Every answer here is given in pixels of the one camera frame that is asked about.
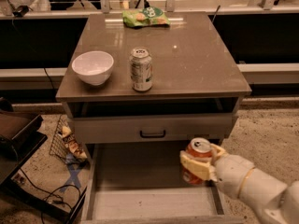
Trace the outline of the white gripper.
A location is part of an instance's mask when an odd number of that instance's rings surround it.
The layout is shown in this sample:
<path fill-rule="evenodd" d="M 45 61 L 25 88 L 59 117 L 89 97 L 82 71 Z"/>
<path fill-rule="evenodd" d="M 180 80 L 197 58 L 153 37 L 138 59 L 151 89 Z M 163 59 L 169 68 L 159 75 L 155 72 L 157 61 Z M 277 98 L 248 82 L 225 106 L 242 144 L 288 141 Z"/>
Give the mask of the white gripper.
<path fill-rule="evenodd" d="M 241 186 L 254 163 L 238 155 L 227 155 L 227 151 L 212 144 L 212 153 L 201 153 L 194 157 L 186 151 L 179 154 L 182 166 L 196 177 L 208 181 L 216 180 L 216 187 L 232 199 L 237 199 Z"/>

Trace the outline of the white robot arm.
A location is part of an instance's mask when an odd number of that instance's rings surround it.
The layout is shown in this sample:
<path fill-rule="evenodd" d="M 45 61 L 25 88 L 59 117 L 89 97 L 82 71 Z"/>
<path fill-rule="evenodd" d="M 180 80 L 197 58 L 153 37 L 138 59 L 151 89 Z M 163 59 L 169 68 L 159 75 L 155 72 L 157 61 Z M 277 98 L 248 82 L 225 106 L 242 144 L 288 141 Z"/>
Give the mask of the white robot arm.
<path fill-rule="evenodd" d="M 245 158 L 228 154 L 224 148 L 210 145 L 213 156 L 200 161 L 186 151 L 180 163 L 202 180 L 213 180 L 231 199 L 252 209 L 261 224 L 299 224 L 299 182 L 290 186 L 256 168 Z"/>

